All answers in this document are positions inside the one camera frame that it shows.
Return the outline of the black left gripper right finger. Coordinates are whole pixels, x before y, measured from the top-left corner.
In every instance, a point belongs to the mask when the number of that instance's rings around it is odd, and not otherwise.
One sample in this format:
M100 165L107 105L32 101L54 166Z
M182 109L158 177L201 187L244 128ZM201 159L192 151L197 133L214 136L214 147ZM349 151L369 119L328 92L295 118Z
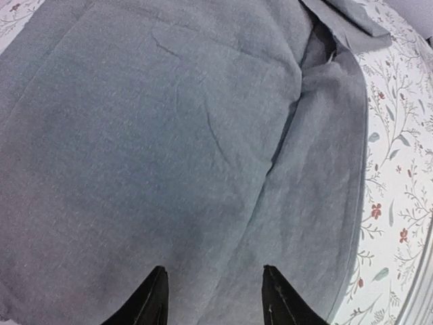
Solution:
M264 325L327 325L273 265L263 270Z

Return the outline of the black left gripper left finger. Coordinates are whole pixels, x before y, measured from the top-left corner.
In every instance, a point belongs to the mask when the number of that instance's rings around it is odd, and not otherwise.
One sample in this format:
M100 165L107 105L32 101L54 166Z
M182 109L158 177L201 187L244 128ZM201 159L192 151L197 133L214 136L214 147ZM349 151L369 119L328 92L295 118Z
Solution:
M156 266L124 305L102 325L167 325L168 274Z

